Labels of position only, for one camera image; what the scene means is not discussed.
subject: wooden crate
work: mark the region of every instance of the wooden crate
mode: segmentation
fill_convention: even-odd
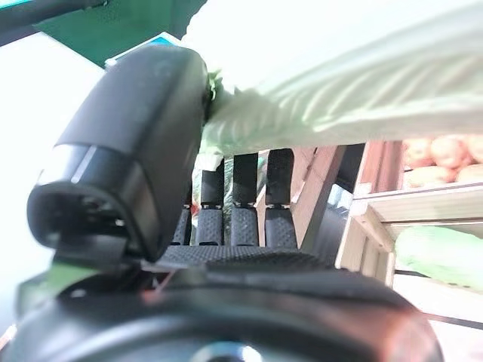
[[[336,266],[392,285],[394,241],[413,225],[437,225],[483,237],[483,183],[402,190],[400,142],[368,143]]]

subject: potato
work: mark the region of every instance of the potato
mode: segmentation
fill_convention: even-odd
[[[447,134],[445,137],[446,138],[454,138],[456,140],[460,140],[460,141],[464,142],[467,138],[467,135],[465,135],[465,134]]]
[[[438,137],[431,143],[431,156],[438,166],[461,168],[472,163],[466,144],[456,135]]]
[[[483,135],[472,134],[466,138],[466,146],[471,156],[483,164]]]
[[[446,167],[420,167],[405,173],[405,183],[411,188],[441,185],[452,183],[456,175],[456,171]]]
[[[463,168],[456,181],[459,183],[471,183],[483,181],[483,164],[472,164]]]
[[[432,166],[434,161],[431,157],[430,138],[417,138],[403,141],[405,165],[410,168]]]

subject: robotic hand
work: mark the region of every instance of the robotic hand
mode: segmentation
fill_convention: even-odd
[[[56,253],[19,287],[6,361],[440,361],[423,315],[378,281],[256,241],[169,246],[210,99],[201,57],[158,45],[92,90],[29,197]]]

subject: black plastic casing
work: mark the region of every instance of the black plastic casing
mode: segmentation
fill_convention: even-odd
[[[290,205],[290,187],[294,171],[294,152],[291,149],[273,149],[266,167],[267,205]]]
[[[55,299],[21,322],[6,361],[443,361],[424,314],[379,281],[280,261],[215,261],[142,296]],[[261,357],[195,358],[215,342]]]
[[[258,153],[233,157],[233,202],[254,205],[257,201]]]
[[[202,208],[198,214],[196,245],[224,245],[223,198],[225,181],[225,161],[215,171],[203,171]]]
[[[57,248],[83,239],[79,253],[88,259],[100,239],[127,238],[129,256],[156,261],[183,209],[208,100],[195,51],[148,45],[119,60],[74,115],[32,190],[27,216],[38,242]],[[86,196],[109,210],[87,215],[79,203]]]

